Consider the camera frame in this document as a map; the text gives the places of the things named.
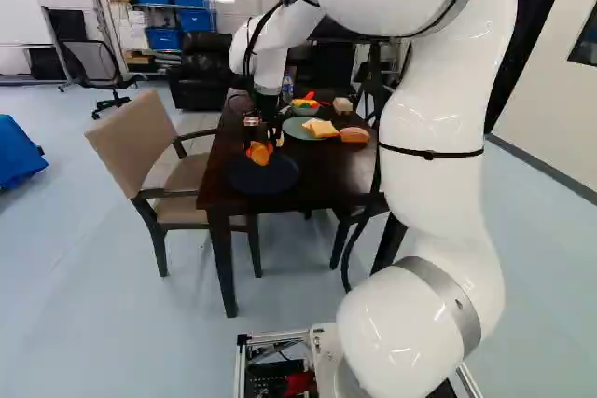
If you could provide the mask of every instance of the cheese slice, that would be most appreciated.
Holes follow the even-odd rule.
[[[339,133],[331,121],[316,121],[311,124],[311,133],[318,139],[324,139],[326,137],[336,137]]]
[[[324,121],[324,120],[322,120],[321,118],[312,118],[311,120],[305,121],[301,126],[305,130],[311,130],[311,124],[316,123],[317,121]]]

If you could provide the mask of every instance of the black leather couch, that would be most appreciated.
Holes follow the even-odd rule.
[[[220,111],[235,82],[229,68],[231,34],[188,32],[182,36],[182,64],[168,73],[178,109]]]

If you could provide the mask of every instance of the black office chair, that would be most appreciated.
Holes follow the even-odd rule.
[[[118,61],[110,47],[103,41],[62,41],[62,53],[69,67],[75,67],[72,75],[75,82],[86,89],[112,90],[114,100],[97,102],[91,112],[94,120],[100,118],[99,113],[110,107],[121,107],[128,103],[129,97],[119,97],[117,89],[126,89],[137,81],[143,80],[141,75],[125,78],[118,67]]]

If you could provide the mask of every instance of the black chair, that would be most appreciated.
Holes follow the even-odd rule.
[[[182,64],[168,71],[177,109],[221,111],[235,75],[229,68],[231,34],[188,32],[182,35]]]
[[[117,89],[127,89],[137,81],[143,80],[141,75],[125,78],[120,72],[118,61],[110,47],[103,41],[62,41],[62,53],[69,67],[75,67],[71,74],[75,82],[86,89],[112,90],[113,100],[97,102],[91,117],[100,118],[99,113],[110,107],[121,107],[128,103],[129,97],[119,97]]]

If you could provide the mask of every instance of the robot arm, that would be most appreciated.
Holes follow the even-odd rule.
[[[250,61],[255,90],[266,95],[280,93],[288,49],[309,38],[326,13],[304,0],[288,7],[277,8],[259,34]],[[253,18],[239,28],[232,39],[229,65],[232,71],[243,73],[244,53],[262,16]]]
[[[382,188],[392,213],[415,234],[414,250],[340,305],[350,369],[339,370],[336,393],[354,396],[346,386],[354,374],[374,398],[425,397],[493,331],[504,308],[502,272],[479,205],[480,153],[517,0],[318,2],[322,10],[297,1],[271,17],[255,48],[256,82],[279,89],[284,59],[274,68],[261,55],[285,53],[324,14],[361,34],[413,38],[410,68],[383,110],[379,140]],[[311,14],[290,18],[290,8]],[[236,71],[246,34],[245,26],[232,46]]]

